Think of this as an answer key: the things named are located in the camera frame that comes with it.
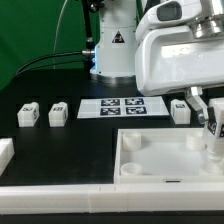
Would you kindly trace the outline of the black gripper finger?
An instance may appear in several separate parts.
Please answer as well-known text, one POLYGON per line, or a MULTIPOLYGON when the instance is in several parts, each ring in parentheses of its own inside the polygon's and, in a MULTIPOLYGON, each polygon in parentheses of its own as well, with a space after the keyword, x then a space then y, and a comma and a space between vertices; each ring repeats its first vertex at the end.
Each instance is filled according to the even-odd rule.
POLYGON ((201 96, 203 90, 200 86, 193 86, 186 89, 185 98, 188 104, 197 112, 200 124, 205 124, 209 120, 208 108, 201 96))

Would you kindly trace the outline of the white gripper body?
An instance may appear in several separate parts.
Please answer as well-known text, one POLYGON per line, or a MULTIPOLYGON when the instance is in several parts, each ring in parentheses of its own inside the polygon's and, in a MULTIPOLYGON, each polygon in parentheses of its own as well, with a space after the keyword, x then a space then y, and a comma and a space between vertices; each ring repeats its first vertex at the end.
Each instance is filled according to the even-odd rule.
POLYGON ((224 36, 195 39, 188 26, 148 31, 136 51, 135 73, 145 96, 224 85, 224 36))

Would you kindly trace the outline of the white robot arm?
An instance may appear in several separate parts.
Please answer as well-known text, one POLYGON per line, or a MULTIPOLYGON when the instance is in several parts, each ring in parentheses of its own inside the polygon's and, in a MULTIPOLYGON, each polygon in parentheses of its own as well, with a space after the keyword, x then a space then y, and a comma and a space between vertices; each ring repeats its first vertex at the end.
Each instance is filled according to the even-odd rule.
POLYGON ((100 40, 83 54, 90 77, 134 80, 145 96, 183 92, 202 123, 215 108, 201 99, 224 85, 224 0, 87 0, 100 14, 100 40))

